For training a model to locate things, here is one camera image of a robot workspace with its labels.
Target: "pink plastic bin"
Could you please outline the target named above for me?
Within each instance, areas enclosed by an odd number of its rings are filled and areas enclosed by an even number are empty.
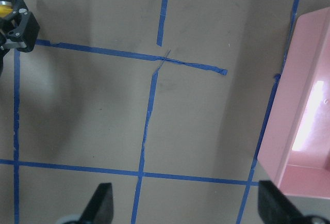
[[[330,7],[298,18],[258,160],[284,194],[330,199]]]

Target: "blue painter's tape line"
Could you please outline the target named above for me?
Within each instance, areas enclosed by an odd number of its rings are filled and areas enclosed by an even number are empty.
[[[185,66],[189,66],[189,67],[193,67],[193,68],[202,69],[202,70],[214,71],[214,72],[222,74],[222,75],[227,75],[227,72],[228,72],[227,69],[222,69],[222,68],[205,65],[205,64],[183,62],[183,61],[174,60],[174,59],[167,59],[167,61],[175,63],[175,64],[179,64],[179,65],[185,65]]]
[[[294,27],[295,17],[297,15],[299,1],[300,0],[294,0],[293,5],[292,5],[290,28],[289,28],[288,39],[287,39],[287,42],[286,42],[285,52],[284,52],[284,56],[283,56],[282,72],[283,72],[283,69],[284,69],[284,65],[287,61],[287,57],[288,57],[288,51],[289,51],[290,41],[291,41],[292,34],[293,34],[293,27]]]
[[[140,59],[140,60],[149,60],[149,61],[166,60],[166,61],[174,63],[174,64],[185,65],[188,67],[198,68],[198,69],[202,69],[202,70],[209,70],[209,71],[213,71],[215,73],[219,73],[222,75],[226,75],[228,72],[226,69],[222,69],[222,68],[218,68],[218,67],[210,66],[210,65],[205,65],[205,64],[189,63],[189,62],[183,62],[183,61],[179,61],[179,60],[165,58],[163,56],[146,55],[146,54],[139,54],[139,53],[133,53],[133,52],[126,52],[126,51],[110,50],[110,49],[103,49],[100,47],[88,47],[88,46],[84,46],[84,45],[77,45],[77,44],[64,43],[64,42],[51,44],[47,40],[40,40],[40,39],[37,40],[36,45],[57,47],[60,49],[76,50],[76,51],[103,54],[103,55],[113,55],[113,56]]]
[[[137,171],[125,171],[125,170],[115,170],[115,169],[96,168],[96,167],[84,167],[84,166],[68,166],[68,165],[57,165],[57,164],[47,164],[47,163],[37,163],[37,162],[19,162],[19,165],[28,166],[28,167],[37,167],[37,168],[98,172],[98,173],[118,174],[118,175],[128,175],[128,176],[139,175]]]
[[[143,173],[143,169],[144,169],[144,148],[145,148],[145,143],[146,143],[146,139],[147,139],[147,135],[148,135],[149,121],[150,121],[150,118],[151,118],[151,115],[152,115],[152,112],[153,112],[153,108],[154,108],[154,100],[155,100],[156,87],[157,87],[158,71],[162,67],[165,60],[166,60],[166,58],[164,58],[163,62],[156,69],[156,71],[153,73],[153,76],[151,78],[149,101],[148,101],[148,107],[147,107],[147,111],[146,111],[144,132],[143,132],[143,139],[142,139],[142,146],[141,146],[141,154],[140,154],[139,178],[138,178],[138,183],[137,183],[136,189],[135,189],[134,205],[133,205],[131,222],[130,222],[131,224],[135,224],[135,222],[136,222],[136,216],[137,216],[138,207],[139,207],[142,177],[144,176],[144,173]]]
[[[246,181],[242,181],[242,180],[215,179],[215,178],[194,177],[194,176],[163,174],[163,173],[153,173],[153,172],[145,172],[143,175],[144,177],[147,178],[175,179],[175,180],[209,182],[209,183],[220,183],[220,184],[246,185]]]
[[[134,196],[134,203],[133,203],[133,210],[132,210],[132,217],[130,220],[130,224],[135,224],[135,222],[136,222],[139,201],[140,201],[141,186],[142,186],[142,176],[139,176],[138,183],[137,183],[136,189],[135,189],[135,196]]]
[[[159,15],[159,25],[157,34],[157,45],[162,46],[163,36],[164,36],[164,23],[166,19],[167,3],[169,0],[161,0],[160,15]]]
[[[268,105],[267,105],[265,117],[263,119],[261,131],[260,131],[260,135],[259,135],[259,139],[258,139],[258,143],[257,143],[257,147],[256,147],[256,150],[254,152],[254,156],[253,156],[253,160],[252,160],[252,164],[251,164],[251,169],[250,169],[249,177],[247,179],[248,182],[247,182],[246,187],[245,187],[245,191],[244,191],[244,195],[243,195],[243,198],[242,198],[241,206],[240,206],[240,209],[239,209],[239,212],[238,212],[238,216],[237,216],[237,219],[236,219],[236,224],[240,224],[241,223],[242,216],[243,216],[244,209],[245,209],[245,205],[246,205],[246,201],[248,200],[247,197],[248,197],[249,192],[250,192],[250,187],[251,187],[251,185],[255,185],[255,183],[256,183],[256,182],[252,182],[253,175],[254,175],[254,169],[255,169],[255,167],[257,165],[258,153],[259,153],[259,150],[260,150],[260,146],[261,146],[261,142],[262,142],[263,136],[265,134],[266,126],[267,126],[268,119],[269,119],[269,116],[270,116],[270,111],[271,111],[272,106],[273,106],[273,103],[274,103],[274,99],[275,99],[275,95],[276,95],[276,91],[277,91],[277,87],[278,87],[278,83],[279,83],[280,77],[281,77],[280,74],[277,74],[274,77],[275,78],[275,82],[274,82],[274,85],[273,85],[273,88],[272,88],[272,91],[271,91],[271,94],[270,94],[270,97],[269,97],[269,101],[268,101]]]
[[[243,198],[242,198],[242,202],[241,202],[241,205],[240,205],[240,208],[239,208],[239,211],[238,211],[238,216],[237,216],[237,219],[236,219],[236,224],[240,224],[241,223],[241,220],[242,220],[242,217],[243,217],[243,213],[244,213],[244,209],[245,209],[245,205],[246,205],[246,202],[248,200],[247,197],[249,196],[249,192],[250,192],[250,184],[247,184],[246,187],[245,187]]]
[[[259,186],[259,182],[251,182],[251,186]]]
[[[100,48],[100,47],[89,47],[89,46],[71,44],[71,43],[65,43],[65,42],[51,44],[47,40],[40,40],[40,39],[38,39],[36,41],[36,45],[48,46],[48,47],[58,47],[60,49],[76,50],[76,51],[96,53],[96,54],[102,54],[102,55],[113,55],[113,56],[134,58],[134,59],[140,59],[140,60],[156,61],[156,60],[161,60],[162,59],[161,56],[146,55],[146,54],[132,53],[132,52],[126,52],[126,51],[118,51],[118,50],[110,50],[110,49],[103,49],[103,48]]]
[[[3,165],[13,165],[14,164],[14,161],[11,161],[9,159],[0,159],[0,164],[3,164]]]
[[[20,222],[19,128],[20,128],[20,52],[14,52],[14,221]]]

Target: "blue tape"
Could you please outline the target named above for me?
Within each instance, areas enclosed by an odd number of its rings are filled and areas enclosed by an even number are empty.
[[[98,173],[118,174],[118,175],[128,175],[128,176],[139,175],[137,171],[125,171],[125,170],[115,170],[115,169],[85,167],[85,166],[68,166],[68,165],[57,165],[57,164],[37,163],[37,162],[19,162],[19,165],[28,166],[28,167],[70,170],[70,171],[98,172]]]
[[[145,172],[143,174],[143,176],[147,177],[147,178],[176,179],[176,180],[185,180],[185,181],[246,185],[246,181],[243,181],[243,180],[215,179],[215,178],[194,177],[194,176],[173,175],[173,174],[162,174],[162,173],[153,173],[153,172]]]
[[[262,142],[263,136],[265,134],[265,130],[266,130],[266,126],[267,126],[267,123],[268,123],[270,111],[271,111],[272,106],[273,106],[273,103],[274,103],[274,99],[275,99],[275,95],[276,95],[276,91],[277,91],[278,82],[280,80],[280,77],[281,77],[280,74],[277,74],[274,77],[275,78],[275,82],[274,82],[272,91],[270,93],[270,97],[269,97],[269,101],[268,101],[268,105],[267,105],[265,117],[263,119],[261,131],[260,131],[260,135],[259,135],[259,139],[258,139],[258,143],[257,143],[257,147],[256,147],[256,150],[254,152],[254,156],[253,156],[253,160],[252,160],[252,164],[251,164],[251,168],[250,168],[249,177],[247,179],[247,184],[246,184],[246,187],[245,187],[245,190],[244,190],[242,202],[241,202],[240,209],[239,209],[239,212],[238,212],[238,216],[237,216],[237,219],[236,219],[236,224],[240,224],[241,223],[242,216],[243,216],[244,209],[245,209],[245,205],[246,205],[246,201],[248,200],[247,197],[249,195],[251,185],[256,186],[256,182],[252,182],[253,175],[254,175],[254,169],[255,169],[255,167],[257,165],[258,153],[259,153],[259,150],[260,150],[260,146],[261,146],[261,142]]]
[[[300,0],[294,0],[293,1],[292,10],[291,10],[291,19],[290,19],[289,34],[288,34],[288,39],[287,39],[286,46],[285,46],[285,52],[284,52],[284,56],[283,56],[283,64],[282,64],[282,70],[281,70],[281,72],[283,72],[284,65],[285,65],[285,63],[287,61],[288,51],[289,51],[290,41],[291,41],[292,34],[293,34],[293,27],[294,27],[295,17],[297,15],[299,1]]]
[[[20,222],[19,128],[20,128],[20,52],[14,52],[14,219]]]
[[[174,59],[167,59],[167,61],[169,61],[171,63],[179,64],[179,65],[185,65],[185,66],[192,67],[192,68],[198,68],[198,69],[202,69],[202,70],[213,71],[213,72],[216,72],[216,73],[219,73],[219,74],[222,74],[222,75],[227,75],[227,72],[228,72],[227,69],[222,69],[222,68],[218,68],[218,67],[210,66],[210,65],[205,65],[205,64],[183,62],[183,61],[174,60]]]
[[[158,34],[157,34],[157,45],[162,46],[163,36],[164,36],[164,23],[166,19],[167,12],[167,3],[169,0],[161,0],[161,8],[159,15],[159,25],[158,25]]]
[[[138,177],[138,183],[137,183],[136,189],[135,189],[132,217],[130,219],[131,224],[135,224],[135,222],[136,222],[136,217],[137,217],[137,214],[138,214],[139,201],[140,201],[141,186],[142,186],[142,176],[139,176]]]
[[[222,68],[218,68],[218,67],[210,66],[210,65],[183,62],[183,61],[179,61],[179,60],[165,58],[163,56],[146,55],[146,54],[139,54],[139,53],[133,53],[133,52],[126,52],[126,51],[102,49],[100,47],[89,47],[89,46],[77,45],[77,44],[71,44],[71,43],[64,43],[64,42],[51,44],[47,40],[40,40],[40,39],[38,39],[36,41],[36,45],[48,46],[48,47],[57,47],[57,48],[60,48],[60,49],[76,50],[76,51],[103,54],[103,55],[113,55],[113,56],[140,59],[140,60],[149,60],[149,61],[166,60],[166,61],[174,63],[174,64],[185,65],[185,66],[188,66],[188,67],[198,68],[198,69],[202,69],[202,70],[209,70],[209,71],[213,71],[215,73],[219,73],[219,74],[222,74],[222,75],[226,75],[227,72],[228,72],[226,69],[222,69]]]
[[[11,161],[9,159],[0,159],[0,164],[3,164],[3,165],[13,165],[14,164],[14,161]]]
[[[251,182],[251,186],[259,186],[259,182]]]
[[[162,67],[165,60],[167,60],[167,59],[164,57],[163,62],[156,69],[156,71],[153,73],[153,76],[151,78],[149,101],[148,101],[148,107],[147,107],[147,111],[146,111],[144,132],[143,132],[143,139],[142,139],[142,146],[141,146],[141,154],[140,154],[139,177],[138,177],[138,183],[137,183],[136,189],[135,189],[134,204],[133,204],[132,216],[131,216],[131,221],[130,221],[131,224],[135,224],[135,222],[136,222],[136,216],[137,216],[138,207],[139,207],[142,177],[144,176],[144,173],[143,173],[143,169],[144,169],[144,148],[145,148],[145,143],[146,143],[146,139],[147,139],[147,135],[148,135],[149,121],[150,121],[150,118],[151,118],[151,115],[152,115],[152,112],[153,112],[153,108],[154,108],[154,100],[155,100],[156,87],[157,87],[158,71]]]

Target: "yellow component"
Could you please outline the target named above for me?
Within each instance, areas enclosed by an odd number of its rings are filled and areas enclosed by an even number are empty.
[[[11,6],[0,5],[0,17],[3,18],[12,12]]]

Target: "black robotic claw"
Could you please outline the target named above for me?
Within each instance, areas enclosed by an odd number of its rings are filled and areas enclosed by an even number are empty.
[[[11,13],[0,18],[0,75],[3,58],[10,49],[31,52],[36,44],[40,26],[24,0],[16,1]]]

